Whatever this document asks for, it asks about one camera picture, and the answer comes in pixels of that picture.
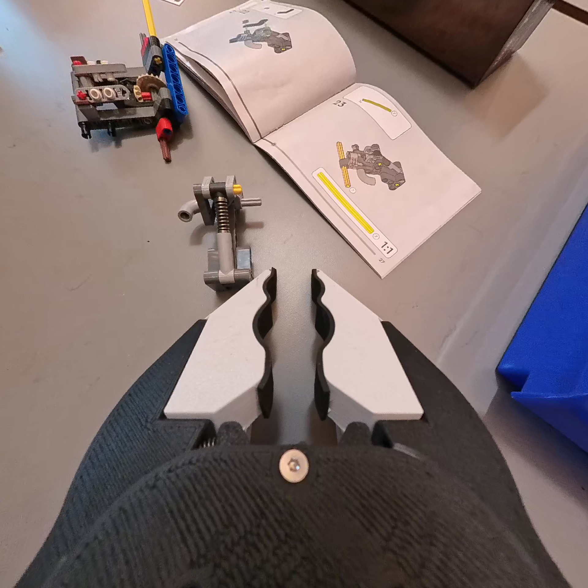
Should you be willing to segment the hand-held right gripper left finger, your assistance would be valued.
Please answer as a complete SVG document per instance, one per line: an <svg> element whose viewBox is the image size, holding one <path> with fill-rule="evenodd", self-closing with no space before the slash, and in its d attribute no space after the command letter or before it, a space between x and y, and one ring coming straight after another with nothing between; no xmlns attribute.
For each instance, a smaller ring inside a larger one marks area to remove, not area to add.
<svg viewBox="0 0 588 588"><path fill-rule="evenodd" d="M277 272L264 270L202 322L164 415L169 420L229 422L249 430L273 404L272 359L264 338L273 327Z"/></svg>

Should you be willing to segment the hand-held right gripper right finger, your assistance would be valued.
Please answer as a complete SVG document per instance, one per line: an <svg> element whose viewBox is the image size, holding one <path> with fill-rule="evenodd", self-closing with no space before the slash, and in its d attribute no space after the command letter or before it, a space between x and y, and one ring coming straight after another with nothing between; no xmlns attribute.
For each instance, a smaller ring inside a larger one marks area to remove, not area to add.
<svg viewBox="0 0 588 588"><path fill-rule="evenodd" d="M380 317L330 278L313 269L311 297L321 338L314 399L319 418L338 437L353 423L372 432L378 422L417 421L424 409Z"/></svg>

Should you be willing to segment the grey lego suspension assembly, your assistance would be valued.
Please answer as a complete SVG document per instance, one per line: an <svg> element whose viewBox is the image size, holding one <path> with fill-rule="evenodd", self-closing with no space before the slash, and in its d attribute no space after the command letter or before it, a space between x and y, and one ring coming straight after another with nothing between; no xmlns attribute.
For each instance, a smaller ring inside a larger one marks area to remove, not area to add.
<svg viewBox="0 0 588 588"><path fill-rule="evenodd" d="M253 280L252 253L250 247L238 245L238 214L244 208L261 206L261 199L244 197L234 175L224 182L205 177L193 185L193 192L194 198L180 208L179 219L188 223L200 215L203 224L214 227L217 233L216 245L207 253L205 285L217 292L244 287Z"/></svg>

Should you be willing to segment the lego chassis assembly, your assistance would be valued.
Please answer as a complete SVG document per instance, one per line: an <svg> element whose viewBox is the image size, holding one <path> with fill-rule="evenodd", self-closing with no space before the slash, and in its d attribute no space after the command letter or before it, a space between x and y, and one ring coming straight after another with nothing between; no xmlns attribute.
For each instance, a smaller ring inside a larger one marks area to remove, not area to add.
<svg viewBox="0 0 588 588"><path fill-rule="evenodd" d="M179 63L170 43L144 33L140 40L140 67L71 56L71 99L84 139L94 130L115 137L118 129L154 128L168 164L170 143L188 115Z"/></svg>

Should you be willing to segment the lego instruction booklet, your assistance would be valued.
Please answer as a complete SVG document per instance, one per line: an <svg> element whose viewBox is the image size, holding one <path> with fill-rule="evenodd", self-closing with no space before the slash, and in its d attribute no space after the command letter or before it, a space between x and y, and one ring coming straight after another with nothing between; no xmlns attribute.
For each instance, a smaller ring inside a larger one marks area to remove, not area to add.
<svg viewBox="0 0 588 588"><path fill-rule="evenodd" d="M481 192L317 11L248 1L164 40L381 278Z"/></svg>

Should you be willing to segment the blue box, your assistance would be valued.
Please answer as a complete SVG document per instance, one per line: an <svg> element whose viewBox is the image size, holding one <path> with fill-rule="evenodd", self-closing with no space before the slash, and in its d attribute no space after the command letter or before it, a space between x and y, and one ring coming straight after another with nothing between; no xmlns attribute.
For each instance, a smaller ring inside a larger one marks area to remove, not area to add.
<svg viewBox="0 0 588 588"><path fill-rule="evenodd" d="M515 401L587 452L587 209L497 372Z"/></svg>

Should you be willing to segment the dark brown box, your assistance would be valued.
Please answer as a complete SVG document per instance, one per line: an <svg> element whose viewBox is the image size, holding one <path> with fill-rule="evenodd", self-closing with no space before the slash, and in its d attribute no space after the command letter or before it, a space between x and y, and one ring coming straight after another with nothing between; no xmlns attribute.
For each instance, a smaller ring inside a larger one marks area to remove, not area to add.
<svg viewBox="0 0 588 588"><path fill-rule="evenodd" d="M347 1L475 88L525 44L555 1Z"/></svg>

